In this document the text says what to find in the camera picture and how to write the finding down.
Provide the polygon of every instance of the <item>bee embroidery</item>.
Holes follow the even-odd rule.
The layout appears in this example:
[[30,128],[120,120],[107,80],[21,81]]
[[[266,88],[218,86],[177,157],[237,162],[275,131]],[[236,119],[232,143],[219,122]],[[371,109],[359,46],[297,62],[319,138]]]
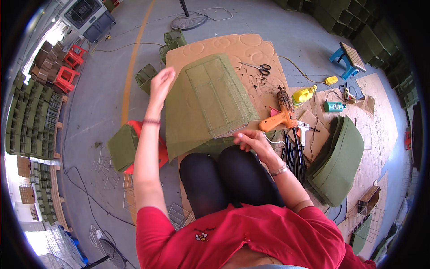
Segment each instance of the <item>bee embroidery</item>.
[[197,241],[200,240],[200,241],[204,242],[206,240],[206,236],[208,236],[208,234],[205,234],[204,232],[202,232],[201,235],[196,235],[196,240]]

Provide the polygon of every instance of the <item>wooden pallet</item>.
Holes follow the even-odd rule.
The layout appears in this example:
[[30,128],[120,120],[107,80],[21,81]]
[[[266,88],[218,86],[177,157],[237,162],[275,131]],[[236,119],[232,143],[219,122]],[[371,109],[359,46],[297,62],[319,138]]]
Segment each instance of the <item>wooden pallet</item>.
[[54,166],[51,166],[50,173],[52,203],[54,204],[54,210],[57,215],[58,222],[64,227],[64,230],[73,232],[72,227],[67,225],[66,219],[64,218],[63,207],[61,206],[61,203],[64,202],[64,198],[60,197],[60,194],[58,193],[57,170]]
[[[58,121],[58,118],[60,116],[60,111],[61,111],[61,107],[63,105],[64,102],[67,102],[68,97],[67,96],[63,96],[62,100],[61,100],[61,104],[60,107],[58,108],[58,116],[57,116],[57,123],[55,124],[55,130],[54,130],[54,147],[53,147],[53,151],[54,151],[54,158],[55,159],[61,159],[61,155],[59,153],[57,153],[55,151],[55,144],[57,141],[57,131],[58,129],[63,128],[63,123]],[[57,219],[58,222],[64,227],[64,229],[68,232],[72,232],[73,229],[72,227],[69,227],[66,223],[66,219],[64,218],[64,213],[63,213],[63,207],[61,206],[61,203],[64,203],[64,198],[60,197],[60,194],[58,192],[58,183],[57,183],[57,171],[60,170],[60,166],[59,165],[53,165],[51,166],[51,194],[52,194],[52,201],[54,204],[54,210],[55,213],[57,215]]]

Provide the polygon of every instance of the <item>yellow floor line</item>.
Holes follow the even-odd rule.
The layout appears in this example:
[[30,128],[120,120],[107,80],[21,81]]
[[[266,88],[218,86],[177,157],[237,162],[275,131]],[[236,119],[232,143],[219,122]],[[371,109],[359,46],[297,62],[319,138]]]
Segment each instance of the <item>yellow floor line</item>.
[[[143,19],[142,26],[140,27],[139,33],[136,37],[136,43],[140,42],[142,39],[143,31],[145,30],[146,22],[148,21],[149,14],[151,13],[152,7],[154,6],[156,0],[152,0],[149,5],[148,11],[146,12],[145,18]],[[124,85],[124,95],[123,95],[123,108],[121,112],[121,126],[123,126],[129,118],[129,103],[130,103],[130,89],[133,80],[133,69],[136,62],[137,51],[140,44],[134,44],[132,56],[130,58],[129,69],[127,70],[126,83]]]
[[[152,7],[154,6],[156,0],[152,0],[151,4],[149,5],[148,11],[145,14],[145,17],[142,21],[142,26],[140,27],[139,33],[136,37],[136,43],[140,42],[142,39],[142,35],[143,35],[143,31],[145,30],[145,25],[146,22],[148,21],[148,17],[149,14],[151,13]],[[140,44],[134,44],[133,46],[133,52],[132,52],[132,56],[130,58],[130,63],[129,63],[129,69],[127,70],[127,77],[126,77],[126,82],[124,85],[124,95],[123,95],[123,107],[122,107],[122,111],[121,111],[121,126],[123,126],[129,119],[129,103],[130,103],[130,89],[132,86],[132,80],[133,80],[133,69],[134,69],[134,65],[136,62],[136,57],[137,57],[137,51],[139,49],[139,45]],[[128,180],[130,179],[130,177],[126,177],[126,174],[124,174],[124,181],[126,181],[126,178],[128,178]],[[132,222],[134,224],[136,224],[136,209],[135,209],[135,200],[134,200],[134,192],[126,192],[126,199],[129,205],[129,211],[132,217]]]

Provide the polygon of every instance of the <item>woman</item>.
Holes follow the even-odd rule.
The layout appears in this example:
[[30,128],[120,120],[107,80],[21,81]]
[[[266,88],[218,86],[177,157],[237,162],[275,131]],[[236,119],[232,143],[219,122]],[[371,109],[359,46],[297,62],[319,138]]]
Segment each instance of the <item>woman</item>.
[[183,159],[180,176],[196,221],[175,231],[158,169],[160,114],[174,77],[173,68],[166,68],[152,79],[136,152],[136,245],[141,267],[338,268],[345,256],[342,234],[313,206],[256,130],[233,134],[240,146],[225,149],[218,161],[199,153]]

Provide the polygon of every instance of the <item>silver bracelet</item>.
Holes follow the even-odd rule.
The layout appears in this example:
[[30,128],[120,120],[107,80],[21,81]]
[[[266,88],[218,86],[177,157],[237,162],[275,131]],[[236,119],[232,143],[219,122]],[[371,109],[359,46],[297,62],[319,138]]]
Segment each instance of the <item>silver bracelet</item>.
[[269,171],[269,174],[270,174],[271,176],[277,176],[277,175],[279,175],[279,174],[282,174],[282,173],[286,172],[289,168],[290,168],[290,167],[289,167],[289,166],[284,162],[284,165],[283,165],[281,168],[279,168],[278,170],[276,170],[276,171],[274,171],[274,172],[270,172],[270,171]]

